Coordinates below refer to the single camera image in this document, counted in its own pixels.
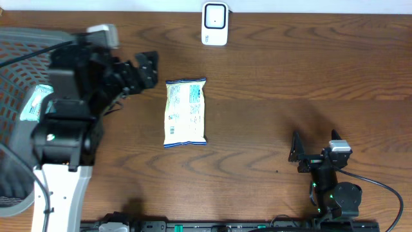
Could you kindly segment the cream snack bag blue edges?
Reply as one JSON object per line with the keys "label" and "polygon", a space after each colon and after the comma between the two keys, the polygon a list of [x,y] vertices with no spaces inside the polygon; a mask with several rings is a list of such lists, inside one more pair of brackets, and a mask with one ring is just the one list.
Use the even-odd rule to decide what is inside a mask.
{"label": "cream snack bag blue edges", "polygon": [[166,81],[167,102],[164,114],[164,147],[206,145],[206,78]]}

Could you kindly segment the teal wet wipes pack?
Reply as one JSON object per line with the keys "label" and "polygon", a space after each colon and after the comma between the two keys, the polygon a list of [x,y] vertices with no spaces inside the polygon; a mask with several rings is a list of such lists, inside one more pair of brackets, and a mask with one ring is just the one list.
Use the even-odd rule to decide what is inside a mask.
{"label": "teal wet wipes pack", "polygon": [[19,119],[21,121],[39,121],[42,100],[51,93],[53,93],[53,88],[49,85],[38,84],[32,87],[23,101],[24,107]]}

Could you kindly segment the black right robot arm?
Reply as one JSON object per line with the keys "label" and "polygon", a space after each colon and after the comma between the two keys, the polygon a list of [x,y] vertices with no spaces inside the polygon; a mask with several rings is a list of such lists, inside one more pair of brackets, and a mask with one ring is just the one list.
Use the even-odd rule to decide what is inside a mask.
{"label": "black right robot arm", "polygon": [[350,145],[336,130],[332,130],[328,146],[315,155],[305,152],[298,132],[292,134],[288,161],[298,163],[298,172],[311,174],[310,200],[318,207],[322,217],[353,219],[359,216],[361,187],[337,180],[337,171],[348,165],[351,154]]}

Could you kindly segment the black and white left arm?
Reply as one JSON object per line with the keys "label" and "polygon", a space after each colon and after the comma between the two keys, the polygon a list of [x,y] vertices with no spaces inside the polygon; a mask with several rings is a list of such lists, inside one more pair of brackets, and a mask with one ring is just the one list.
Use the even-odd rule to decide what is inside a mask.
{"label": "black and white left arm", "polygon": [[32,231],[78,231],[84,195],[104,130],[102,119],[121,98],[158,83],[159,54],[135,55],[139,66],[122,62],[110,49],[91,43],[66,45],[51,53],[53,93],[41,104],[31,134],[39,165],[33,169]]}

